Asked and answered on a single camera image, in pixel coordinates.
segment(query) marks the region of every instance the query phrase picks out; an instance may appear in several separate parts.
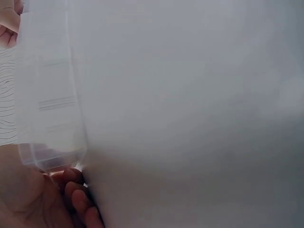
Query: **finger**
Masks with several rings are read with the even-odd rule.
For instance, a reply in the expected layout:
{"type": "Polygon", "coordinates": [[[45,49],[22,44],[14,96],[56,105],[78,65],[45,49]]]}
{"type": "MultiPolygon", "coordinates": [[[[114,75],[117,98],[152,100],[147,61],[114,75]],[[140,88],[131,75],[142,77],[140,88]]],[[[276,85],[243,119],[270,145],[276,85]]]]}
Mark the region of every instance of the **finger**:
{"type": "Polygon", "coordinates": [[[14,2],[14,10],[19,15],[23,12],[23,3],[22,3],[21,0],[15,0],[15,2],[14,2]]]}
{"type": "Polygon", "coordinates": [[[66,184],[70,181],[84,184],[81,171],[74,168],[65,169],[63,172],[56,172],[52,175],[52,179],[57,184],[61,193],[64,193],[66,184]]]}
{"type": "Polygon", "coordinates": [[[63,177],[67,183],[72,181],[78,184],[84,184],[85,182],[82,172],[74,168],[65,169],[63,172],[63,177]]]}
{"type": "Polygon", "coordinates": [[[55,182],[57,187],[59,188],[61,194],[64,193],[65,187],[66,187],[66,182],[63,178],[63,172],[56,172],[51,176],[52,180],[55,182]]]}
{"type": "Polygon", "coordinates": [[[83,185],[80,185],[80,184],[76,184],[74,182],[69,182],[66,184],[66,188],[65,188],[65,195],[64,195],[64,200],[65,200],[65,205],[66,205],[66,208],[69,210],[69,211],[74,211],[74,207],[73,207],[73,204],[72,204],[72,195],[73,195],[73,192],[75,190],[81,190],[83,191],[86,196],[88,198],[90,198],[89,196],[89,191],[88,189],[83,186],[83,185]]]}
{"type": "Polygon", "coordinates": [[[3,9],[0,12],[0,24],[18,33],[20,16],[12,8],[3,9]]]}
{"type": "Polygon", "coordinates": [[[96,207],[90,207],[85,213],[86,228],[105,228],[96,207]]]}
{"type": "Polygon", "coordinates": [[[72,205],[75,208],[79,218],[84,221],[85,212],[93,206],[93,203],[82,190],[75,190],[72,194],[72,205]]]}
{"type": "Polygon", "coordinates": [[[11,35],[8,32],[4,32],[3,34],[0,35],[0,46],[4,48],[12,48],[16,45],[17,43],[17,34],[13,33],[11,35]]]}

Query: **wavy line pattern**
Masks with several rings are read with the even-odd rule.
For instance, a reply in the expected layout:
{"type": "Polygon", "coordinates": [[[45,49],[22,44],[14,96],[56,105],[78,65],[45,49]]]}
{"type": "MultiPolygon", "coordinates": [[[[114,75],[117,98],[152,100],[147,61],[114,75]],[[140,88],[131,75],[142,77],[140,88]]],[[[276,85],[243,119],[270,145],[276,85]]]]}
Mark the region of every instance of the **wavy line pattern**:
{"type": "Polygon", "coordinates": [[[14,116],[15,48],[0,49],[0,145],[17,143],[14,116]]]}

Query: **hand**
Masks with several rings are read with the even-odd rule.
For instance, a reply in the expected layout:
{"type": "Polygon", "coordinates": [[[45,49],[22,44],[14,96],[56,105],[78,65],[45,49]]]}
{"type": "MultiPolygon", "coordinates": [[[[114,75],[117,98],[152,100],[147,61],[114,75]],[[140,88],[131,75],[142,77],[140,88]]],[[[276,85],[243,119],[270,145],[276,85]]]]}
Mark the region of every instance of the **hand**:
{"type": "Polygon", "coordinates": [[[52,180],[23,166],[17,145],[1,146],[0,227],[104,228],[80,171],[65,169],[52,180]]]}
{"type": "Polygon", "coordinates": [[[0,0],[0,46],[11,48],[16,45],[23,11],[21,0],[0,0]]]}

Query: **plastic packaging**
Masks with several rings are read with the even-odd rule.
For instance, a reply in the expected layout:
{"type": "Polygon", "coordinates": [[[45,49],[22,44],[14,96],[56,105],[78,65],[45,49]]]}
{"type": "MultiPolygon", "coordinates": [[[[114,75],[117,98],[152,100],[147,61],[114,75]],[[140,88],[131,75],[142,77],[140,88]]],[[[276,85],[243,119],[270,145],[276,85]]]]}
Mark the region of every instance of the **plastic packaging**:
{"type": "Polygon", "coordinates": [[[22,162],[51,171],[83,158],[86,133],[70,50],[68,4],[39,2],[30,1],[29,12],[21,15],[15,113],[22,162]]]}

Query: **translucent plastic sheet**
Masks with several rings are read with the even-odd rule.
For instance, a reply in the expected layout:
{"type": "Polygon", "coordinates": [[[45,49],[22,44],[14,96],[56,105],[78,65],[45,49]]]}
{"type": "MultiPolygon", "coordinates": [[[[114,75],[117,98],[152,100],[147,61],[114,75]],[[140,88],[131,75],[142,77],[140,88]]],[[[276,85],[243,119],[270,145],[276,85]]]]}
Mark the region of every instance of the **translucent plastic sheet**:
{"type": "Polygon", "coordinates": [[[67,1],[30,1],[21,15],[15,102],[26,165],[52,170],[77,163],[86,137],[69,43],[67,1]]]}

